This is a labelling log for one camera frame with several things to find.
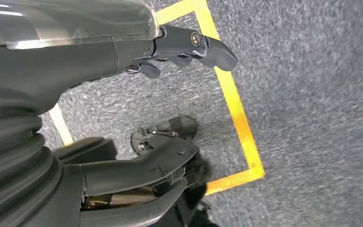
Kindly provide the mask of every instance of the clear plastic cover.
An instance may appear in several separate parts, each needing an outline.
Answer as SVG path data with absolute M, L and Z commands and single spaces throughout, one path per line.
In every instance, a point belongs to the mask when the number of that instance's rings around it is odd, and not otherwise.
M 0 45 L 9 49 L 158 35 L 155 13 L 142 0 L 0 0 Z

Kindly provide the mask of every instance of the yellow line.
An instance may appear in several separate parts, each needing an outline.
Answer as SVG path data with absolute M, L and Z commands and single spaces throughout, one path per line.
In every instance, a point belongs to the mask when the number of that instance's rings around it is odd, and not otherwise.
M 51 116 L 53 124 L 55 125 L 56 129 L 58 130 L 60 138 L 63 141 L 63 144 L 66 146 L 66 145 L 73 143 L 73 139 L 72 139 L 69 129 L 65 123 L 65 119 L 63 119 L 62 110 L 58 104 L 56 104 L 49 111 L 49 115 Z
M 209 182 L 205 195 L 211 195 L 230 188 L 234 188 L 260 178 L 262 178 L 262 176 L 253 173 L 252 169 L 244 170 L 242 172 Z
M 157 13 L 157 18 L 160 24 L 164 24 L 192 11 L 195 12 L 202 33 L 214 39 L 219 39 L 219 35 L 216 31 L 215 23 L 212 19 L 206 0 L 182 0 L 159 11 Z M 258 180 L 265 176 L 265 171 L 262 166 L 257 146 L 255 145 L 254 137 L 248 124 L 248 119 L 240 100 L 237 87 L 234 83 L 233 76 L 231 72 L 223 71 L 217 67 L 215 67 L 215 72 L 224 94 L 226 104 L 229 108 L 234 127 L 236 128 L 239 136 L 249 170 L 209 182 L 206 195 L 221 192 L 229 188 Z
M 158 24 L 163 25 L 191 13 L 193 6 L 194 0 L 183 0 L 156 12 Z

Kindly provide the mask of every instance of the black rubber part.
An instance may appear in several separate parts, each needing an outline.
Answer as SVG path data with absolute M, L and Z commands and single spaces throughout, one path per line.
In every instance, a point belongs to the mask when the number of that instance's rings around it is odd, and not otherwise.
M 115 160 L 117 151 L 113 141 L 103 137 L 89 137 L 53 152 L 63 164 L 82 164 Z

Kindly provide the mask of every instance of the robotic hand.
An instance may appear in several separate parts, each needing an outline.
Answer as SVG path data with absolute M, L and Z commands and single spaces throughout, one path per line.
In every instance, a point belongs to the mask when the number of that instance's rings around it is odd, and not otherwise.
M 205 188 L 186 191 L 200 182 L 188 167 L 197 149 L 180 132 L 145 130 L 132 144 L 149 152 L 132 160 L 115 160 L 112 141 L 100 138 L 54 155 L 37 133 L 38 116 L 69 88 L 123 72 L 154 79 L 151 62 L 193 59 L 237 64 L 218 40 L 158 26 L 140 0 L 0 0 L 0 227 L 144 227 L 184 194 L 200 199 Z

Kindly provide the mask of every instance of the bolt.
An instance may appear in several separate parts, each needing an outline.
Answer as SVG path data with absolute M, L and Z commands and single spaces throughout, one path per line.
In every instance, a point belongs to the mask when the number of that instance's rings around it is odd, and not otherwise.
M 138 149 L 139 149 L 139 150 L 144 150 L 144 149 L 145 149 L 145 145 L 144 145 L 144 143 L 139 143 L 139 144 L 138 144 Z
M 177 132 L 175 132 L 175 131 L 172 131 L 172 132 L 170 132 L 170 137 L 172 137 L 172 138 L 178 138 L 179 137 L 179 134 Z
M 191 33 L 191 42 L 193 43 L 193 46 L 199 46 L 201 40 L 199 38 L 198 32 Z

